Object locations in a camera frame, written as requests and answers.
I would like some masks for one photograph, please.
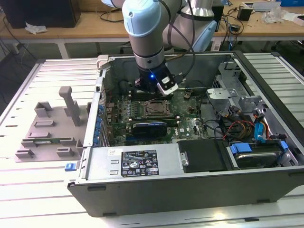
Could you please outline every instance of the floor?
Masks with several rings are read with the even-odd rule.
[[[260,53],[265,42],[243,42],[236,45],[235,50],[243,53]],[[106,43],[100,44],[103,54],[119,54],[119,47],[122,43]],[[266,52],[272,52],[271,45]],[[7,57],[0,62],[0,114],[5,110],[18,88],[27,77],[31,68],[35,64],[35,60],[25,49],[20,46],[19,54],[13,56],[7,53]],[[96,57],[97,50],[94,43],[68,44],[67,46],[72,58]],[[222,50],[227,50],[228,45],[223,45]],[[54,59],[61,58],[60,52],[55,44],[31,44],[28,50],[37,59]],[[279,52],[294,68],[301,74],[304,73],[304,55],[300,54],[301,48],[290,41],[283,41],[276,51]],[[125,53],[131,53],[130,49],[126,49]]]

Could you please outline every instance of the green circuit board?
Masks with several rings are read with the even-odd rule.
[[[111,146],[176,143],[180,140],[208,138],[198,116],[199,97],[184,99],[185,91],[170,100],[131,101],[122,96],[113,100],[108,113]],[[137,139],[132,135],[135,123],[165,122],[167,134],[159,138]]]

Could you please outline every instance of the slotted metal table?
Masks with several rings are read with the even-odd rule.
[[[246,57],[303,125],[301,76],[281,57]],[[15,163],[19,142],[36,116],[36,103],[45,100],[53,107],[64,106],[58,91],[68,85],[72,86],[73,99],[86,105],[92,99],[98,75],[96,58],[37,63],[0,117],[1,227],[304,227],[304,186],[277,203],[92,218],[65,186],[75,175],[64,171],[67,161]]]

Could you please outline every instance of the black computer tower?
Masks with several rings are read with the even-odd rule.
[[[46,27],[75,27],[80,18],[79,0],[0,0],[6,18],[15,29],[25,22]]]

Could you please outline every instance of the power supply label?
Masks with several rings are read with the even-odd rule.
[[[156,150],[122,152],[121,164],[123,177],[159,175]]]

